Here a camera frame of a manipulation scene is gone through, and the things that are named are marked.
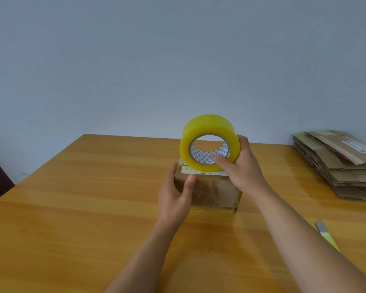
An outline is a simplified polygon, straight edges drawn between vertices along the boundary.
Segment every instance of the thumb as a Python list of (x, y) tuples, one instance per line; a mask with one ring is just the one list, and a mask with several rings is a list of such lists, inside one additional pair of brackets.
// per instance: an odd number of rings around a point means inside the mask
[(213, 154), (211, 160), (218, 164), (226, 173), (230, 172), (233, 167), (233, 163), (230, 163), (225, 157), (218, 154)]
[(192, 190), (194, 189), (196, 179), (197, 177), (195, 175), (190, 175), (187, 177), (183, 186), (182, 197), (189, 198), (191, 200), (191, 194)]

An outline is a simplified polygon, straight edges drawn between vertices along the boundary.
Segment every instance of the left hand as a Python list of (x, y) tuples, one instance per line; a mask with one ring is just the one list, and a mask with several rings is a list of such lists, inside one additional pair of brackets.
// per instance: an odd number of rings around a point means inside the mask
[(178, 163), (174, 161), (167, 173), (166, 182), (159, 193), (159, 214), (157, 226), (175, 233), (186, 219), (191, 206), (191, 194), (195, 185), (195, 175), (190, 175), (180, 193), (175, 188), (174, 175)]

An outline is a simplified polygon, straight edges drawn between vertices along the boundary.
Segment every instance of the stack of cardboard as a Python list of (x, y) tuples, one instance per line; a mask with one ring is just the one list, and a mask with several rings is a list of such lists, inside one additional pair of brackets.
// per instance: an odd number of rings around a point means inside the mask
[(366, 144), (346, 132), (302, 132), (294, 146), (339, 198), (366, 201)]

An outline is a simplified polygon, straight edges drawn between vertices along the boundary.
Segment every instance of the fingernail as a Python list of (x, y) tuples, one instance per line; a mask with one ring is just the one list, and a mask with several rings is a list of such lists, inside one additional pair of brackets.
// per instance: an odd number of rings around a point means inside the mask
[(189, 180), (190, 182), (195, 182), (196, 177), (195, 177), (195, 175), (190, 175), (190, 176), (187, 178), (187, 180)]

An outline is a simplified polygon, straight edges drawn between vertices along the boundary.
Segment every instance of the tape core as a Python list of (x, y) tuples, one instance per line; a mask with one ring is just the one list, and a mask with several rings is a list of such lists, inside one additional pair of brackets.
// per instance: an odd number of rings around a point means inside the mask
[[(224, 141), (224, 144), (222, 144), (222, 146), (220, 148), (218, 148), (214, 151), (202, 151), (194, 146), (194, 142), (203, 136), (219, 137), (220, 139), (222, 139)], [(191, 158), (194, 159), (196, 162), (209, 166), (209, 165), (215, 164), (215, 162), (212, 161), (210, 158), (213, 154), (222, 155), (225, 158), (229, 157), (229, 154), (230, 154), (229, 148), (230, 148), (230, 146), (229, 146), (228, 141), (225, 140), (225, 138), (223, 138), (222, 136), (214, 134), (214, 133), (205, 133), (203, 135), (197, 136), (196, 138), (194, 138), (194, 140), (191, 141), (190, 146), (188, 147), (188, 152), (189, 152)]]

